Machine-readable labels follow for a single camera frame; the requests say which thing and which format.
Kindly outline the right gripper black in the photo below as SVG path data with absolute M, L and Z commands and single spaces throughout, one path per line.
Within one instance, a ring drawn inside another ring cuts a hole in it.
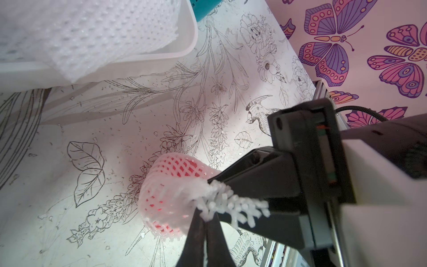
M 272 199 L 285 212 L 238 227 L 298 250 L 311 267 L 350 265 L 341 208 L 355 203 L 335 110 L 328 99 L 268 117 L 274 148 L 251 150 L 208 180 L 241 197 Z

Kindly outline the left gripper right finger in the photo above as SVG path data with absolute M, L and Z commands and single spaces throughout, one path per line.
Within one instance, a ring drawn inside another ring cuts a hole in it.
M 207 266 L 236 267 L 217 214 L 206 224 Z

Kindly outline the netted apple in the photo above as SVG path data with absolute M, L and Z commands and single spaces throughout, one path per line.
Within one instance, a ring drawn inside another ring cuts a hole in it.
M 203 163 L 186 155 L 165 154 L 153 163 L 138 202 L 143 223 L 153 235 L 174 239 L 188 233 L 194 208 L 186 200 L 187 183 L 204 178 Z

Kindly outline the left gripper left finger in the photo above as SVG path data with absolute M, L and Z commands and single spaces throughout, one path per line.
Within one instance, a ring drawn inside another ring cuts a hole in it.
M 200 214 L 200 210 L 195 210 L 176 267 L 203 267 L 205 265 L 206 223 Z

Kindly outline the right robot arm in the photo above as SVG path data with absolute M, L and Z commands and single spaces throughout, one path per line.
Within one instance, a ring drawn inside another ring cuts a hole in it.
M 268 116 L 272 146 L 216 177 L 266 200 L 251 229 L 311 267 L 427 264 L 427 117 L 340 131 L 327 99 Z

